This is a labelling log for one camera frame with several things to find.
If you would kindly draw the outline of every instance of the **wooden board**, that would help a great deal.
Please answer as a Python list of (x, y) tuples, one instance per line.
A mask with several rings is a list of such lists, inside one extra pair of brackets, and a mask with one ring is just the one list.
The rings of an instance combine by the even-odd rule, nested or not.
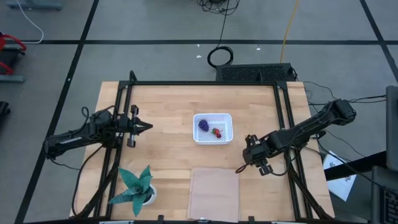
[[(97, 110), (114, 104), (117, 85), (117, 82), (102, 84)], [(299, 123), (310, 117), (303, 84), (289, 83), (288, 87), (294, 120)], [(134, 86), (131, 103), (139, 107), (140, 119), (154, 127), (136, 138), (136, 148), (123, 147), (120, 166), (139, 175), (150, 164), (158, 196), (138, 217), (134, 217), (131, 203), (114, 205), (112, 219), (115, 220), (156, 220), (158, 215), (164, 215), (165, 220), (186, 220), (192, 168), (237, 169), (244, 164), (242, 150), (246, 147), (247, 134), (261, 137), (279, 129), (274, 92), (269, 86)], [(192, 119), (197, 113), (229, 113), (234, 131), (231, 143), (196, 145), (192, 138)], [(318, 150), (314, 141), (308, 146)], [(88, 146), (85, 157), (97, 147)], [(75, 202), (77, 211), (98, 188), (104, 152), (95, 155), (81, 174)], [(325, 211), (334, 216), (320, 156), (303, 150), (302, 160), (308, 189)], [(282, 155), (269, 159), (269, 163), (275, 172), (285, 171)], [(119, 175), (116, 193), (125, 189)], [(103, 199), (101, 214), (105, 213), (108, 191)], [(263, 177), (257, 168), (247, 167), (239, 175), (239, 206), (240, 220), (247, 220), (248, 216), (254, 216), (257, 221), (294, 220), (287, 175)], [(305, 216), (302, 200), (300, 208)]]

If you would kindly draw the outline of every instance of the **yellow cable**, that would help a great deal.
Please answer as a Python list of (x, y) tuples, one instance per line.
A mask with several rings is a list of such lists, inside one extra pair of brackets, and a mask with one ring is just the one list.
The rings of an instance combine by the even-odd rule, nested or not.
[(289, 24), (287, 25), (287, 28), (286, 28), (286, 32), (285, 32), (285, 36), (284, 36), (284, 43), (282, 44), (282, 52), (280, 53), (279, 63), (282, 63), (282, 59), (284, 58), (284, 49), (285, 49), (286, 37), (287, 37), (287, 34), (289, 33), (290, 26), (292, 25), (292, 21), (293, 21), (294, 15), (296, 14), (296, 9), (297, 9), (298, 4), (299, 4), (299, 0), (296, 0), (296, 4), (294, 5), (293, 13), (292, 13), (292, 15), (290, 17)]

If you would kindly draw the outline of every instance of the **white paper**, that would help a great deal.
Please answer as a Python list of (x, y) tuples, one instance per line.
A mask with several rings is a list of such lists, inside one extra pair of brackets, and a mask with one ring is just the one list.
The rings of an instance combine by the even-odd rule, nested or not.
[[(331, 155), (326, 155), (325, 159), (323, 160), (323, 170), (341, 165), (342, 162), (339, 161), (338, 159), (334, 158)], [(355, 181), (355, 175), (351, 175), (348, 177), (336, 179), (336, 180), (330, 180), (328, 181), (328, 188), (329, 191), (335, 194), (337, 197), (341, 198), (344, 201), (347, 201), (349, 192), (351, 191), (351, 188), (353, 187), (354, 181)]]

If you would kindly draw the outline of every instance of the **gray floor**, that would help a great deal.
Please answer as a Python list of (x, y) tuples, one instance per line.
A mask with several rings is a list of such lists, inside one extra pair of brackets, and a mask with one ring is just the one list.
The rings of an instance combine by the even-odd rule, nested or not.
[[(27, 11), (45, 32), (45, 40), (78, 40), (93, 0), (65, 1), (60, 12)], [(367, 0), (386, 40), (398, 40), (398, 16), (394, 0)], [(224, 39), (282, 39), (293, 0), (241, 1), (226, 21)], [(88, 40), (173, 40), (217, 39), (223, 16), (202, 12), (189, 0), (100, 0), (88, 33)], [(0, 30), (21, 39), (37, 39), (35, 30), (18, 10), (0, 3)], [(289, 39), (297, 40), (376, 40), (368, 19), (357, 0), (301, 0)], [(279, 45), (229, 45), (234, 64), (277, 63)], [(70, 68), (77, 45), (29, 45), (16, 73), (26, 82), (0, 83), (0, 100), (11, 104), (12, 113), (0, 132), (0, 217), (12, 223), (39, 155), (42, 140)], [(56, 133), (75, 129), (83, 122), (80, 108), (95, 108), (100, 84), (123, 80), (133, 69), (140, 80), (214, 80), (215, 71), (206, 56), (214, 45), (85, 45), (70, 86)], [(398, 58), (398, 46), (389, 46)], [(215, 53), (216, 63), (227, 55)], [(387, 60), (378, 45), (287, 45), (285, 62), (295, 67), (300, 81), (312, 81), (333, 90), (339, 98), (381, 95), (388, 85), (396, 85)], [(310, 100), (331, 100), (328, 90), (306, 83)], [(347, 140), (360, 153), (374, 154), (385, 149), (385, 104), (353, 105), (355, 122), (329, 130)], [(357, 159), (343, 142), (326, 135), (322, 144), (335, 153)], [(76, 149), (59, 157), (60, 162), (78, 167), (83, 151)], [(40, 176), (26, 222), (67, 218), (77, 172), (46, 162)], [(368, 195), (370, 186), (359, 179), (355, 192)], [(344, 203), (333, 198), (336, 212), (346, 215)], [(360, 201), (369, 207), (369, 201)]]

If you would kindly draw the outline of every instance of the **white pot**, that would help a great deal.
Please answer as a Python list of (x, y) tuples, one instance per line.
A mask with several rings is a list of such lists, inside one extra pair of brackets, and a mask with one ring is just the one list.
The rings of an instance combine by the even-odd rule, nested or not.
[(157, 196), (156, 187), (153, 186), (152, 184), (149, 184), (149, 187), (151, 187), (152, 189), (154, 189), (154, 194), (150, 196), (150, 199), (149, 199), (147, 202), (145, 202), (145, 203), (142, 204), (143, 206), (144, 206), (144, 205), (150, 205), (150, 204), (154, 203), (154, 201), (155, 201), (155, 199), (156, 199), (156, 196)]

